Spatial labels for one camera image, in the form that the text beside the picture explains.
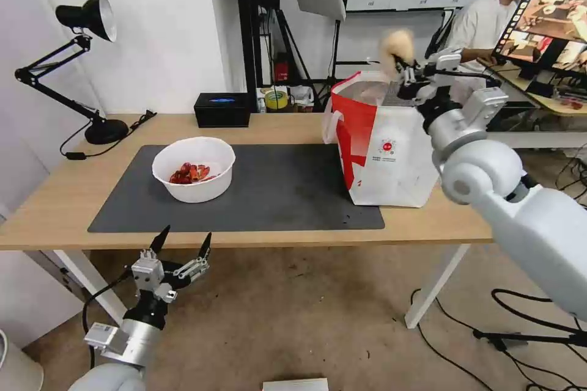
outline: white bowl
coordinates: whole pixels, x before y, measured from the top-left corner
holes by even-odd
[[[218,197],[231,185],[235,158],[232,147],[221,139],[192,137],[162,149],[153,160],[153,176],[181,202],[207,202]],[[209,166],[209,175],[217,177],[190,185],[170,183],[171,175],[186,162]]]

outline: man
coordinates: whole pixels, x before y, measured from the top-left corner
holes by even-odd
[[[485,67],[476,60],[492,62],[491,53],[516,11],[517,1],[477,0],[460,12],[454,20],[446,47],[463,49],[463,71],[482,73]],[[462,83],[466,83],[473,90],[485,87],[478,79],[462,81]],[[463,94],[467,95],[464,90],[461,90],[458,92],[459,96],[454,96],[453,99],[463,102],[463,99],[467,98],[461,96]]]

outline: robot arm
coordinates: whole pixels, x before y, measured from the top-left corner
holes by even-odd
[[[487,139],[487,123],[508,98],[498,87],[475,91],[463,108],[451,102],[459,64],[452,51],[424,68],[396,64],[403,79],[397,96],[424,117],[443,191],[489,223],[495,242],[553,302],[587,321],[587,212],[534,182],[513,149]]]
[[[70,391],[144,391],[142,374],[165,327],[168,304],[176,299],[178,290],[198,280],[210,267],[211,233],[204,240],[198,257],[187,264],[159,260],[157,254],[169,229],[167,226],[155,237],[131,267],[138,301],[125,313],[120,328],[94,323],[84,337],[88,345],[99,349],[100,354],[112,362],[88,371]]]

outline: black box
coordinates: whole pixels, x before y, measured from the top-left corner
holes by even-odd
[[[249,99],[247,93],[200,93],[194,104],[198,127],[248,127]]]

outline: desk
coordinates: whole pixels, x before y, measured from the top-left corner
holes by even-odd
[[[127,123],[138,115],[114,115]],[[193,115],[158,115],[112,151],[86,161],[64,161],[41,187],[0,228],[0,250],[55,250],[66,267],[89,292],[106,283],[83,253],[91,249],[144,249],[151,233],[89,233],[87,228],[110,195],[137,151],[147,144],[170,144],[193,136],[219,137],[230,144],[318,144],[322,142],[320,114],[254,114],[249,128],[200,130]],[[85,142],[84,152],[103,147]],[[213,247],[298,247],[457,245],[453,246],[428,289],[418,296],[408,325],[415,326],[440,291],[470,244],[491,243],[489,226],[469,207],[450,202],[436,187],[421,209],[381,208],[382,230],[218,232]],[[198,248],[205,233],[171,233],[167,248]],[[112,292],[98,297],[118,322],[126,310]]]
[[[486,61],[479,61],[487,67],[492,76],[523,93],[524,97],[537,108],[561,117],[584,117],[587,115],[587,106],[575,110],[569,106],[564,106],[559,101],[528,93],[527,90],[531,81],[520,78],[521,69],[510,62],[503,66],[493,66]],[[513,131],[511,133],[489,133],[489,138],[504,142],[511,148],[580,148],[587,142],[587,133],[576,131],[535,131],[529,133]]]

